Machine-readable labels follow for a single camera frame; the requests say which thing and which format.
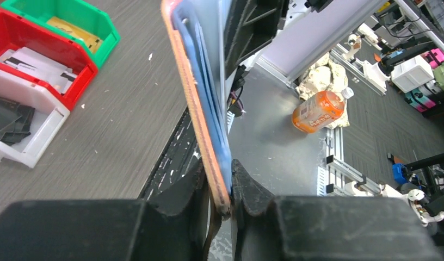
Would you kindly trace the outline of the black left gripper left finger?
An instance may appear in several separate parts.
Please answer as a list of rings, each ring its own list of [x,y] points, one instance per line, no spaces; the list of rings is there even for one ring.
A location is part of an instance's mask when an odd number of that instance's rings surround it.
[[[148,200],[20,201],[0,214],[0,260],[204,260],[201,161]]]

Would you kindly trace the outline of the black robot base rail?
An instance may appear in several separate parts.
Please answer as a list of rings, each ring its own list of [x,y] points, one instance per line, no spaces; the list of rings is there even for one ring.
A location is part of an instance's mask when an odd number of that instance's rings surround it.
[[[149,200],[162,193],[184,177],[199,158],[191,117],[185,109],[138,197]]]

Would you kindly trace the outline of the tan leather card holder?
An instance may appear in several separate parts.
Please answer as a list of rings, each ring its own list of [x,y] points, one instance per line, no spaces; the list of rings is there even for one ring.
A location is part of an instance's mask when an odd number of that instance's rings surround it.
[[[179,31],[172,24],[171,12],[180,2],[162,1],[161,12],[176,59],[208,184],[209,199],[206,200],[206,204],[211,207],[211,215],[201,254],[202,260],[207,260],[211,243],[219,232],[222,221],[230,217],[231,202],[230,194],[225,190],[221,170],[209,137],[202,105],[196,90],[196,82],[184,49],[183,40]]]

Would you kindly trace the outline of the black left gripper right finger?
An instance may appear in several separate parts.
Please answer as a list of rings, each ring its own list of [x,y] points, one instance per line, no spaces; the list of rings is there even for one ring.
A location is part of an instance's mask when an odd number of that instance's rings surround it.
[[[443,260],[402,200],[275,196],[232,161],[234,260]]]

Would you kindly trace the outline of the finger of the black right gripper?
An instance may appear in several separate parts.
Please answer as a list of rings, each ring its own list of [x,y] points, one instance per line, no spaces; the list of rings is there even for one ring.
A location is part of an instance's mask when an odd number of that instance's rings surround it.
[[[225,73],[271,43],[285,16],[284,0],[234,0],[224,30]]]

